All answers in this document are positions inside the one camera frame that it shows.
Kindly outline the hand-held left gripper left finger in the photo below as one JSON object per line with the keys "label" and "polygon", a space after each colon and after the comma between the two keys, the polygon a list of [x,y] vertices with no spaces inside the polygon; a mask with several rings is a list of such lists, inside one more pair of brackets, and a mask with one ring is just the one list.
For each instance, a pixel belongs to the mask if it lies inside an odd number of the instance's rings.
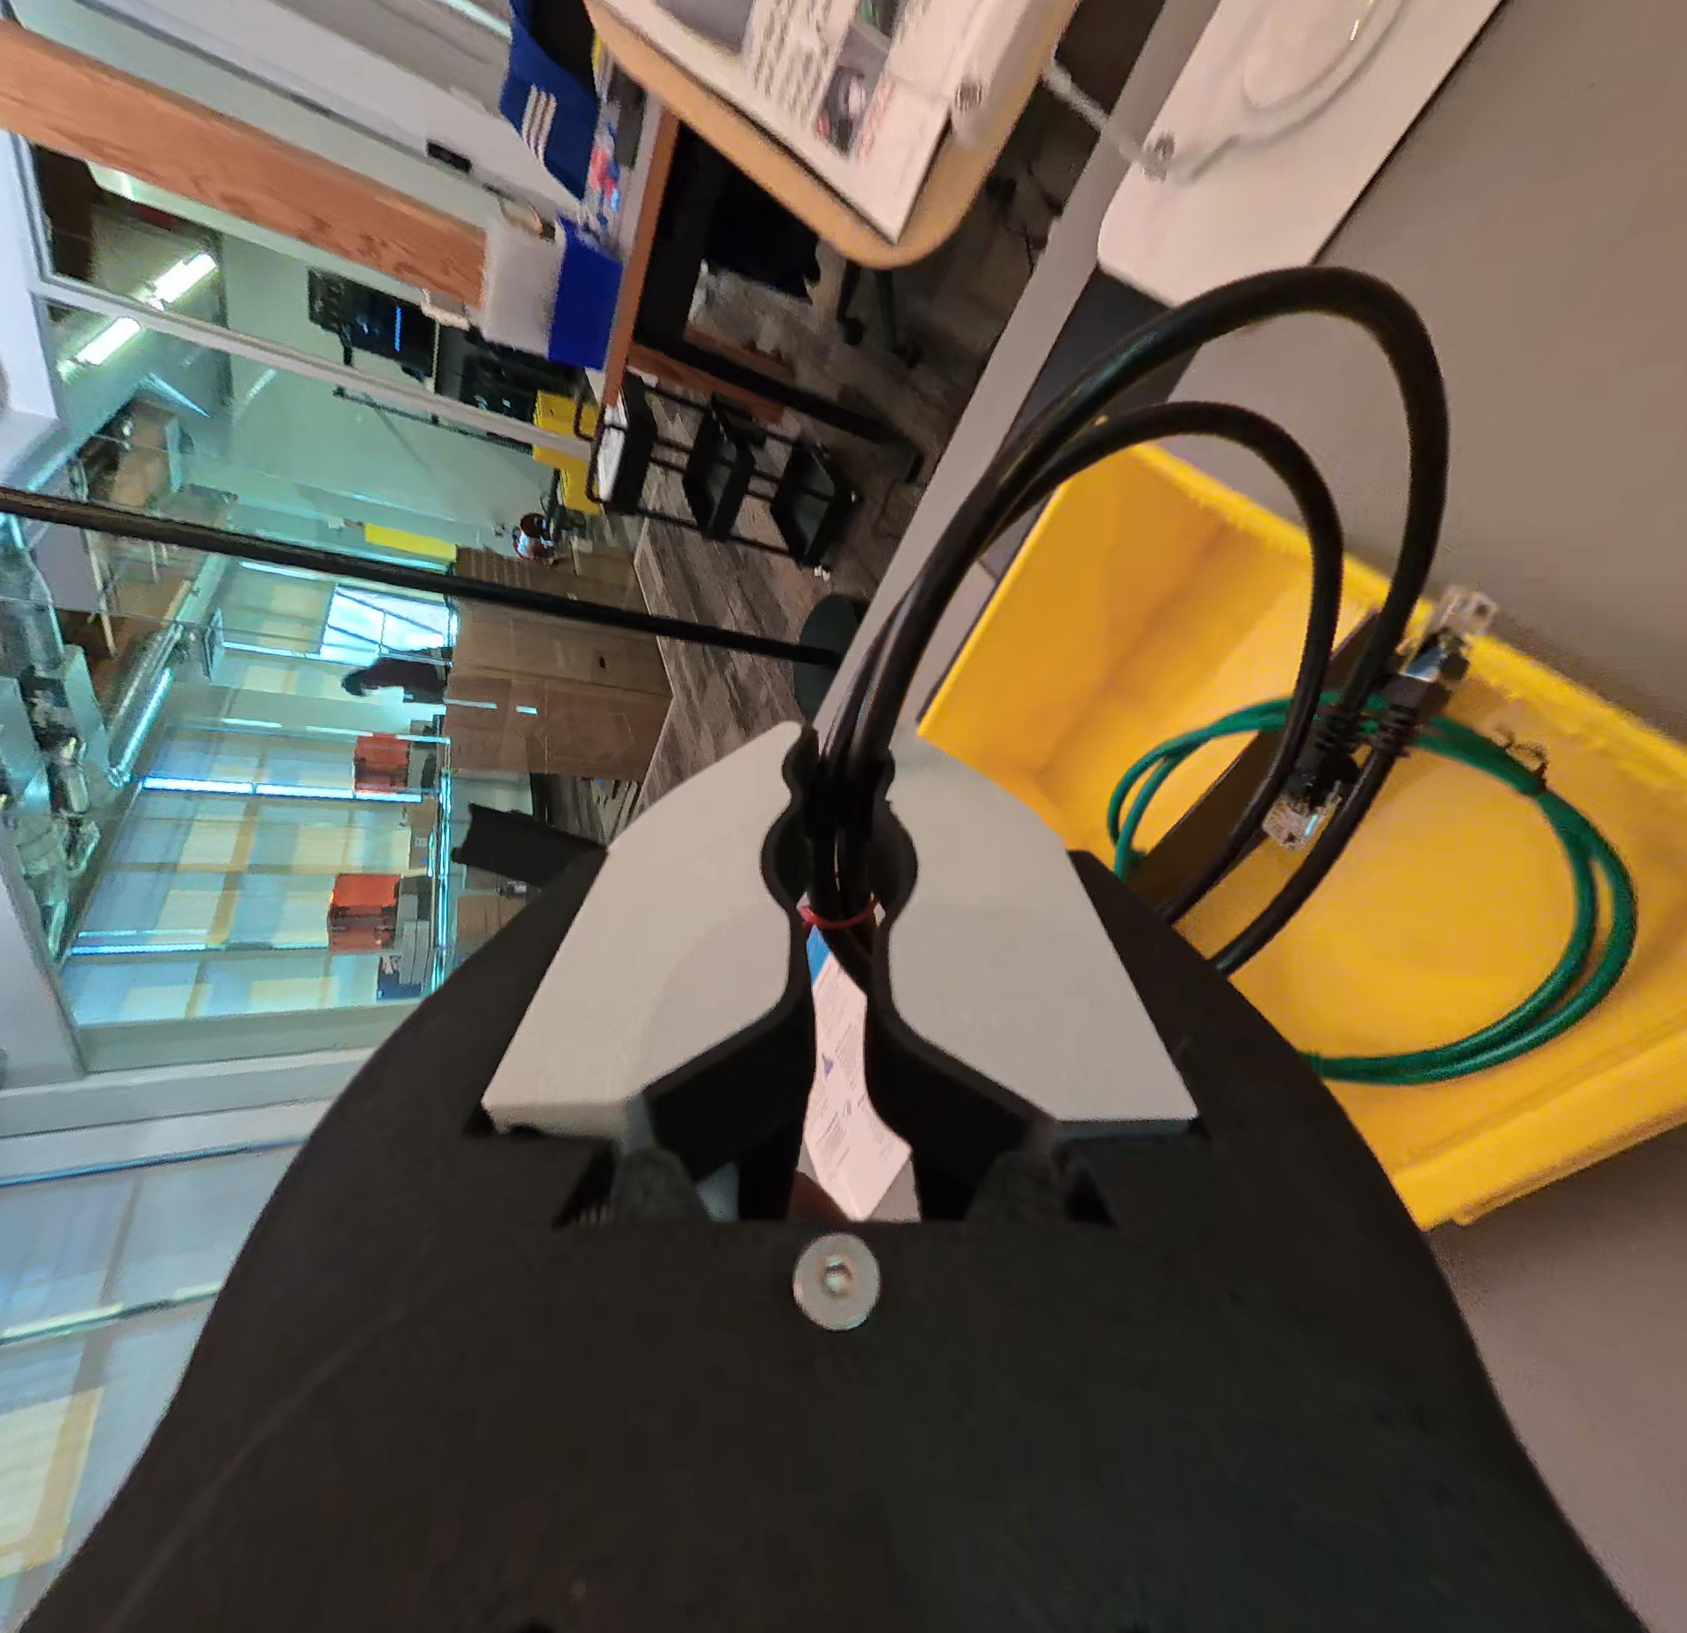
{"label": "hand-held left gripper left finger", "polygon": [[811,730],[779,723],[614,837],[481,1096],[496,1131],[799,1138],[815,758]]}

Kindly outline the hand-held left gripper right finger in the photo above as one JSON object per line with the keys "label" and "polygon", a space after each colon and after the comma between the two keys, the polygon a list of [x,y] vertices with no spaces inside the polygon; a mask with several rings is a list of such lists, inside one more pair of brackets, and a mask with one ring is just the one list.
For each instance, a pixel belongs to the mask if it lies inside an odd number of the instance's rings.
{"label": "hand-held left gripper right finger", "polygon": [[1055,1134],[1182,1134],[1194,1101],[1062,839],[938,748],[895,748],[878,827],[883,923],[867,1020],[881,1113],[916,1101]]}

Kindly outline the yellow plastic bin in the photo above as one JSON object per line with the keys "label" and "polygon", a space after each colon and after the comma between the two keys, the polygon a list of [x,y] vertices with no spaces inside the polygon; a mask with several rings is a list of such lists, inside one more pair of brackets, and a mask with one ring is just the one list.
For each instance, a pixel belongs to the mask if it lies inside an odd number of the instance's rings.
{"label": "yellow plastic bin", "polygon": [[[1108,862],[1119,777],[1169,737],[1289,695],[1307,603],[1296,528],[1162,450],[1131,450],[1043,508],[918,730]],[[1472,1224],[1684,1117],[1683,748],[1493,637],[1447,716],[1542,765],[1612,842],[1637,937],[1588,1018],[1507,1066],[1433,1089],[1333,1087],[1421,1229]],[[1300,1052],[1403,1055],[1521,1002],[1570,929],[1542,814],[1412,749],[1235,985]]]}

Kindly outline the white printed label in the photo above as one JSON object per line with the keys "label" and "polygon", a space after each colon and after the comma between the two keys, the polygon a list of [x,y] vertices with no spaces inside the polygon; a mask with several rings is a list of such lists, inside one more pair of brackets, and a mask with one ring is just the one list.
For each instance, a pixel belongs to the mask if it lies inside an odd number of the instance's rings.
{"label": "white printed label", "polygon": [[850,1222],[916,1222],[911,1152],[869,1099],[867,997],[815,929],[806,953],[813,1073],[797,1166]]}

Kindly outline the black pole stand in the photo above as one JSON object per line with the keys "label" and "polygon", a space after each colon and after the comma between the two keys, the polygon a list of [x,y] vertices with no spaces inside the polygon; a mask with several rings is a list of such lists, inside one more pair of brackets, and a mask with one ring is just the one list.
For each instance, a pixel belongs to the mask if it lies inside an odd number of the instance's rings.
{"label": "black pole stand", "polygon": [[635,612],[612,603],[584,602],[544,589],[519,589],[454,572],[410,568],[338,549],[300,547],[133,508],[62,500],[13,486],[1,487],[1,510],[6,517],[36,526],[68,528],[126,542],[154,544],[170,551],[256,563],[324,577],[361,589],[407,593],[451,603],[477,603],[530,617],[619,632],[662,644],[670,642],[711,653],[769,660],[820,675],[818,690],[822,693],[839,674],[848,647],[839,628],[816,628],[811,621],[806,621],[804,635],[778,639],[692,619]]}

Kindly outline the black rolling cart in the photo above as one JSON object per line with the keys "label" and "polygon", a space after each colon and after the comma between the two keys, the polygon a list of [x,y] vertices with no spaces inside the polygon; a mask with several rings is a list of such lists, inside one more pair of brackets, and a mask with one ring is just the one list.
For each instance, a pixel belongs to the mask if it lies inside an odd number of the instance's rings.
{"label": "black rolling cart", "polygon": [[718,394],[695,399],[639,378],[572,429],[590,442],[590,510],[830,575],[858,494],[822,447]]}

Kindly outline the blue storage bin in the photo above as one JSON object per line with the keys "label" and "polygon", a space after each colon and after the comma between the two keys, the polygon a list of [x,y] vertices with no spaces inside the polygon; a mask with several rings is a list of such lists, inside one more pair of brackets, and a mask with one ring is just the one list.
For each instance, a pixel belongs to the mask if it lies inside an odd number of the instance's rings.
{"label": "blue storage bin", "polygon": [[621,294],[621,262],[570,220],[556,225],[558,275],[546,359],[600,371],[609,356]]}
{"label": "blue storage bin", "polygon": [[586,187],[600,113],[595,41],[583,0],[509,0],[498,113],[574,199]]}

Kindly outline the wooden edged work table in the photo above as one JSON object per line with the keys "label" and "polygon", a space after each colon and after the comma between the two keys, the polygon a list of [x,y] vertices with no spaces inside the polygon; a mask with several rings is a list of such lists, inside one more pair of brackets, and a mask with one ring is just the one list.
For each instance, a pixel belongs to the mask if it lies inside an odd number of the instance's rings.
{"label": "wooden edged work table", "polygon": [[902,463],[904,479],[915,484],[925,468],[923,452],[894,422],[781,378],[758,356],[714,336],[690,333],[690,303],[727,164],[702,146],[674,180],[672,164],[684,136],[670,109],[648,97],[612,241],[621,276],[597,399],[602,407],[616,405],[623,380],[642,375],[672,394],[725,399],[765,424],[792,415],[869,445]]}

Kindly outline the white lamp base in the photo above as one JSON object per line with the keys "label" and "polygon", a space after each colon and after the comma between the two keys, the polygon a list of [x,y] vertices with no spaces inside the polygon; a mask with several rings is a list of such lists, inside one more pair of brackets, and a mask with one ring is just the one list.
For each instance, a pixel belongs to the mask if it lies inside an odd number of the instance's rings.
{"label": "white lamp base", "polygon": [[1328,245],[1502,0],[1217,0],[1097,231],[1108,276],[1178,305]]}

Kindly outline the printed instruction sheet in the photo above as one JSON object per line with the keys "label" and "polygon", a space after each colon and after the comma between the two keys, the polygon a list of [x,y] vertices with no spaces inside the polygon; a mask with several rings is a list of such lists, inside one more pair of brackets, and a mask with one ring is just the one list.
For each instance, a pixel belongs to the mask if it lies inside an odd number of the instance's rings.
{"label": "printed instruction sheet", "polygon": [[598,0],[895,238],[1031,0]]}

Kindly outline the wooden post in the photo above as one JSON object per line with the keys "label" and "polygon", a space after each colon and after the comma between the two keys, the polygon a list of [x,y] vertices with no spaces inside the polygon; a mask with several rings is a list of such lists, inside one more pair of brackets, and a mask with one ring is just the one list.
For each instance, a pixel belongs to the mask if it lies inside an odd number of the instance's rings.
{"label": "wooden post", "polygon": [[1,127],[467,312],[481,305],[481,225],[11,20],[1,23]]}

